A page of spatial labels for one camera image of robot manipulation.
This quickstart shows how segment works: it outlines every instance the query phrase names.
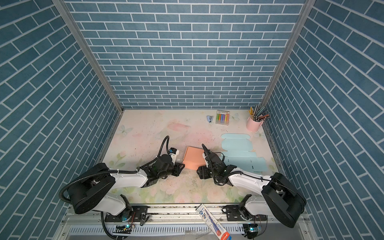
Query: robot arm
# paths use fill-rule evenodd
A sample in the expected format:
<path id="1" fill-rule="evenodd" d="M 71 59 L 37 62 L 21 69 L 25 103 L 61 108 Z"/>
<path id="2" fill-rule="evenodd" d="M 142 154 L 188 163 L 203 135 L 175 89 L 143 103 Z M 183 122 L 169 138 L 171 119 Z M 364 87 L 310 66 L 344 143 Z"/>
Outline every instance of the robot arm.
<path id="1" fill-rule="evenodd" d="M 167 142 L 167 154 L 160 156 L 166 140 L 169 140 L 168 136 L 157 157 L 136 171 L 111 170 L 104 163 L 96 164 L 67 184 L 59 193 L 60 199 L 71 203 L 76 214 L 98 210 L 118 216 L 122 222 L 127 221 L 132 215 L 132 207 L 127 198 L 108 191 L 119 187 L 148 187 L 160 178 L 179 176 L 185 166 L 175 162 L 179 151 L 175 148 L 168 150 Z M 280 173 L 262 176 L 243 171 L 234 165 L 227 166 L 217 154 L 208 150 L 204 144 L 202 146 L 206 166 L 197 170 L 200 179 L 213 178 L 216 185 L 244 187 L 264 197 L 268 206 L 250 195 L 244 198 L 239 205 L 239 213 L 244 219 L 257 214 L 274 215 L 284 225 L 294 227 L 304 211 L 306 200 L 288 179 Z M 65 191 L 68 191 L 69 199 L 64 197 Z"/>
<path id="2" fill-rule="evenodd" d="M 227 166 L 217 154 L 208 150 L 204 144 L 202 146 L 206 166 L 199 167 L 197 170 L 200 179 L 213 178 L 216 185 L 228 184 L 243 187 L 264 197 L 268 207 L 257 202 L 255 197 L 245 198 L 245 202 L 239 209 L 244 219 L 249 218 L 250 215 L 272 214 L 282 224 L 294 227 L 300 214 L 304 212 L 306 200 L 287 178 L 280 173 L 263 176 L 243 171 L 234 165 Z"/>
<path id="3" fill-rule="evenodd" d="M 165 141 L 167 154 L 160 156 Z M 163 140 L 157 157 L 136 171 L 112 170 L 105 163 L 96 164 L 67 184 L 59 193 L 60 199 L 71 203 L 76 214 L 98 210 L 119 216 L 124 222 L 131 216 L 131 205 L 124 195 L 116 196 L 108 191 L 120 187 L 149 187 L 160 178 L 179 176 L 185 165 L 175 162 L 179 150 L 168 150 L 168 141 L 169 136 Z M 64 196 L 66 190 L 69 198 Z"/>

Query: pencil holder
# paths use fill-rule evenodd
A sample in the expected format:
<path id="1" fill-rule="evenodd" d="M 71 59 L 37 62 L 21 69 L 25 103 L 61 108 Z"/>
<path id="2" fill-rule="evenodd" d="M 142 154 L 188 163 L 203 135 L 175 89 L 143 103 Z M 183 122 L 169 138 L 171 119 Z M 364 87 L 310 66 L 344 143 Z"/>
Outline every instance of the pencil holder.
<path id="1" fill-rule="evenodd" d="M 260 122 L 254 121 L 251 117 L 248 117 L 247 121 L 247 129 L 251 132 L 257 132 L 259 130 L 260 126 L 263 125 L 264 120 L 261 120 Z"/>

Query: blue brick wall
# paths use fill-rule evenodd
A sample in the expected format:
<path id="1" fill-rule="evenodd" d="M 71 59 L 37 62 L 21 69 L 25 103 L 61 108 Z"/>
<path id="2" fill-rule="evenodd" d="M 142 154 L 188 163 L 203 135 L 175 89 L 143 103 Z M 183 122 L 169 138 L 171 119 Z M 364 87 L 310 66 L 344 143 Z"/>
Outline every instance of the blue brick wall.
<path id="1" fill-rule="evenodd" d="M 384 2 L 317 0 L 268 102 L 323 239 L 384 239 Z"/>
<path id="2" fill-rule="evenodd" d="M 126 109 L 259 103 L 303 2 L 66 1 Z"/>
<path id="3" fill-rule="evenodd" d="M 0 239 L 53 237 L 116 117 L 51 0 L 0 1 Z"/>

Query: black mounting plate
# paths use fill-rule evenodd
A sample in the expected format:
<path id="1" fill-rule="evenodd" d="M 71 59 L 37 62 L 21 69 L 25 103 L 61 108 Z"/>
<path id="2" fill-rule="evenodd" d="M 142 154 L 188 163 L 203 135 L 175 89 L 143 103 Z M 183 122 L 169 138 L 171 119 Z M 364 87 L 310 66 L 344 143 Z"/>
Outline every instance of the black mounting plate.
<path id="1" fill-rule="evenodd" d="M 235 221 L 245 221 L 239 212 L 239 206 L 238 205 L 226 205 L 223 207 L 223 212 L 227 212 L 227 221 L 235 222 Z M 266 221 L 267 215 L 258 214 L 256 216 L 252 216 L 252 219 L 246 220 L 246 221 Z"/>
<path id="2" fill-rule="evenodd" d="M 172 176 L 178 177 L 181 173 L 181 170 L 183 170 L 184 167 L 185 167 L 185 164 L 175 162 L 173 166 Z"/>
<path id="3" fill-rule="evenodd" d="M 147 214 L 148 206 L 140 205 L 140 206 L 132 206 L 132 215 L 128 219 L 128 222 L 132 222 L 132 216 L 133 216 L 133 222 L 140 222 L 140 216 L 141 213 Z M 114 216 L 112 214 L 107 214 L 105 216 L 105 222 L 121 222 L 121 216 Z"/>
<path id="4" fill-rule="evenodd" d="M 212 177 L 211 170 L 209 170 L 209 168 L 207 168 L 206 166 L 199 167 L 196 172 L 199 175 L 200 179 L 208 179 Z"/>

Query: printed package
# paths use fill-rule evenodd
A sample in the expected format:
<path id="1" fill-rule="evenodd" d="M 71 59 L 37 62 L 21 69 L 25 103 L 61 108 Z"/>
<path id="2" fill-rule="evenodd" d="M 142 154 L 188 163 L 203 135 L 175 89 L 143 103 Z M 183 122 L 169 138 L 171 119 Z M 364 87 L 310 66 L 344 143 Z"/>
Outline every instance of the printed package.
<path id="1" fill-rule="evenodd" d="M 204 204 L 201 204 L 198 208 L 196 208 L 196 212 L 220 240 L 232 239 L 227 230 L 225 230 L 225 228 L 223 228 L 223 226 L 218 223 L 218 221 L 208 211 Z"/>

